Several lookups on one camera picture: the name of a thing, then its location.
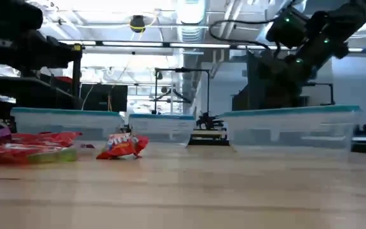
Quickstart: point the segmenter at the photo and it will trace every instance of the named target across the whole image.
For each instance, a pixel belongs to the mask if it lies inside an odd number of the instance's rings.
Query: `plastic container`
[[[233,111],[220,117],[236,151],[319,154],[351,149],[359,111],[358,106],[317,106]]]
[[[13,108],[17,132],[82,132],[77,140],[106,142],[110,134],[119,132],[124,120],[116,112],[62,109]]]
[[[149,138],[149,144],[172,143],[187,146],[196,125],[193,116],[130,114],[129,125],[133,134]]]

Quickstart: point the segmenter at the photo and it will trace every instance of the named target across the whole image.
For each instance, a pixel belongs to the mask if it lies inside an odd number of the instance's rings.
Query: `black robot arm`
[[[296,52],[282,59],[269,50],[262,53],[259,77],[269,83],[259,109],[293,106],[303,84],[314,79],[317,70],[329,58],[347,56],[346,40],[365,23],[366,0],[351,0],[332,11],[317,11],[311,18],[291,6],[283,10],[268,30],[266,39],[295,48]]]
[[[42,11],[23,0],[0,0],[0,64],[19,70],[66,68],[81,58],[72,46],[38,32]]]

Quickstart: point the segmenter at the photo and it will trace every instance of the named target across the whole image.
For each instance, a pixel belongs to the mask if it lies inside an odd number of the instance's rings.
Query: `table surface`
[[[0,167],[0,228],[366,228],[366,155],[149,146],[142,156]]]

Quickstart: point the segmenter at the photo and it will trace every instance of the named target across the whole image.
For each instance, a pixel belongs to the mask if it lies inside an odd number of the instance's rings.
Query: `ceiling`
[[[154,41],[170,43],[220,43],[208,35],[208,26],[216,20],[258,21],[273,17],[289,0],[129,0],[78,1],[28,0],[42,9],[45,36],[59,40],[83,41]],[[317,10],[332,10],[345,0],[297,0],[296,6],[311,15]],[[129,22],[133,15],[143,15],[146,29],[133,32]],[[214,32],[223,38],[264,40],[265,25],[222,25]],[[351,47],[366,47],[366,28],[350,39]],[[201,48],[129,48],[87,46],[82,59],[82,81],[103,83],[154,83],[155,67],[202,67],[220,71],[243,70],[219,62],[229,60],[229,51]],[[68,69],[43,69],[44,73],[71,76]],[[17,76],[18,72],[0,66],[0,75]],[[165,73],[162,83],[175,83],[187,97],[196,91],[199,74]]]

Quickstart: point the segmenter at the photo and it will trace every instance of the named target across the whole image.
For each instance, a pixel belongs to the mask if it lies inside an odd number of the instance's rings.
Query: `red wrapper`
[[[97,159],[113,159],[119,156],[134,155],[140,158],[139,153],[146,147],[149,139],[144,136],[130,134],[110,135],[105,151],[97,156]]]
[[[61,146],[70,147],[79,132],[51,133],[42,132],[39,134],[12,134],[12,143],[26,144],[33,146]]]
[[[27,164],[27,156],[72,146],[78,132],[12,134],[9,144],[0,145],[1,164]]]

